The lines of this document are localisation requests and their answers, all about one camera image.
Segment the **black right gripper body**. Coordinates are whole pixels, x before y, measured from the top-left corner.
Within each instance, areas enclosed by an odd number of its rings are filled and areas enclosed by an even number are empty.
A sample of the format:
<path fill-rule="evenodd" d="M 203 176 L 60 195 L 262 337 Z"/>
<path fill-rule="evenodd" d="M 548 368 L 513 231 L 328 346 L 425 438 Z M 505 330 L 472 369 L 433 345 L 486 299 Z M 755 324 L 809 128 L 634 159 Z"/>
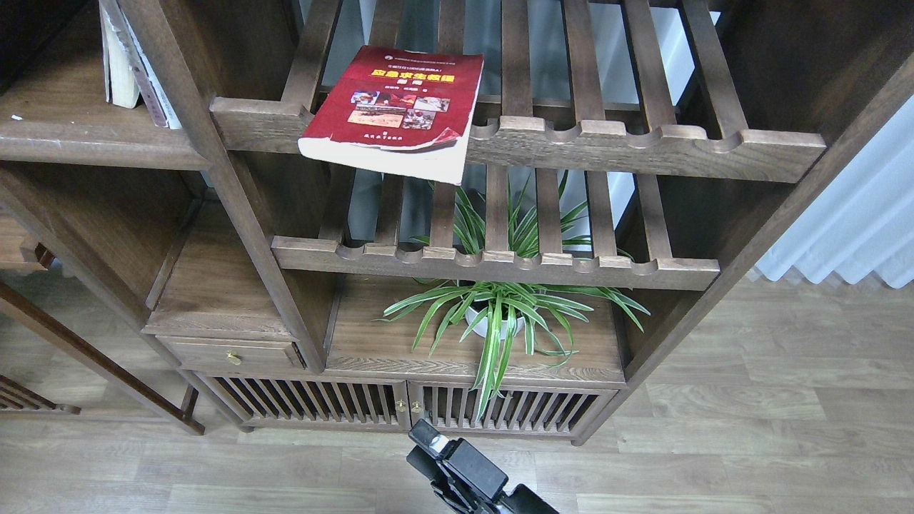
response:
<path fill-rule="evenodd" d="M 506 493 L 506 473 L 466 439 L 416 445 L 407 462 L 430 479 L 432 491 L 454 512 L 558 513 L 524 484 Z"/>

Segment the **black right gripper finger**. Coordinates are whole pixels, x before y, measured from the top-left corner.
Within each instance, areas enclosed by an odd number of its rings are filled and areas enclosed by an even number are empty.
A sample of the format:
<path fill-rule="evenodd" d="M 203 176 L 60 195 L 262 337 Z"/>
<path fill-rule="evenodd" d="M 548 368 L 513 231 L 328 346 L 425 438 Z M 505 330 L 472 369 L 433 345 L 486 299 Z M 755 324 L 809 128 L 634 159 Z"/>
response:
<path fill-rule="evenodd" d="M 414 426 L 408 432 L 408 437 L 432 458 L 440 458 L 448 443 L 450 443 L 450 440 L 445 435 L 441 435 L 425 419 L 420 419 L 414 423 Z"/>

